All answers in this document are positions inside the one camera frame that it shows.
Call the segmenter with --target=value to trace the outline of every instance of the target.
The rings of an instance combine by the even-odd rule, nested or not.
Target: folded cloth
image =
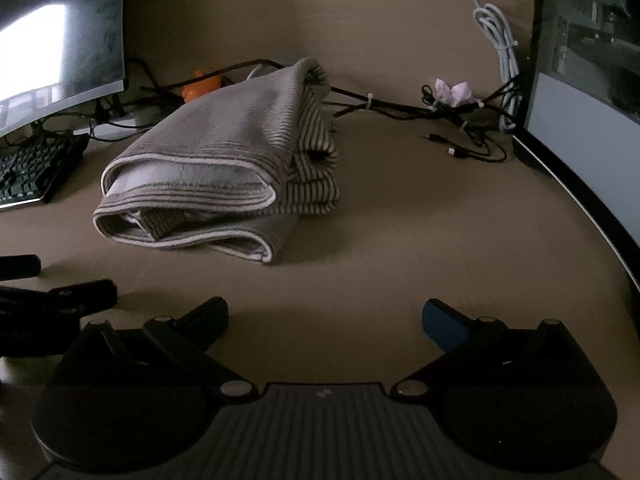
[[[327,78],[311,58],[185,104],[104,170],[94,225],[135,245],[209,243],[269,263],[300,214],[333,210]]]

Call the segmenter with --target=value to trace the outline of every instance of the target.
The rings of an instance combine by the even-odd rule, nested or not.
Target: silver screw
[[[247,381],[227,381],[220,386],[220,392],[227,397],[244,397],[253,391],[254,387]]]
[[[403,397],[420,397],[429,391],[422,381],[407,380],[396,384],[396,391]]]

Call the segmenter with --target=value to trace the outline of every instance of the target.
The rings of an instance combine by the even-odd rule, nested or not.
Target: monitor screen
[[[0,0],[0,136],[124,90],[123,0]]]

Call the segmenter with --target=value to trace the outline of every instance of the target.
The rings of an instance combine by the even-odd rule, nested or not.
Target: pink object
[[[442,79],[436,79],[433,96],[441,103],[455,108],[456,106],[470,102],[473,94],[466,81],[454,85],[453,88],[449,88],[449,85]]]

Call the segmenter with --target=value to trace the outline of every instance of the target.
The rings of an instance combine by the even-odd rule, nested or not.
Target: coiled white cable
[[[518,60],[513,47],[518,42],[513,39],[511,27],[504,13],[494,4],[480,4],[474,0],[474,21],[494,46],[500,60],[500,79],[505,84],[520,73]],[[502,98],[502,109],[509,115],[515,116],[522,98],[515,91],[505,94]],[[505,116],[500,116],[500,130],[506,132],[515,128],[515,124]]]

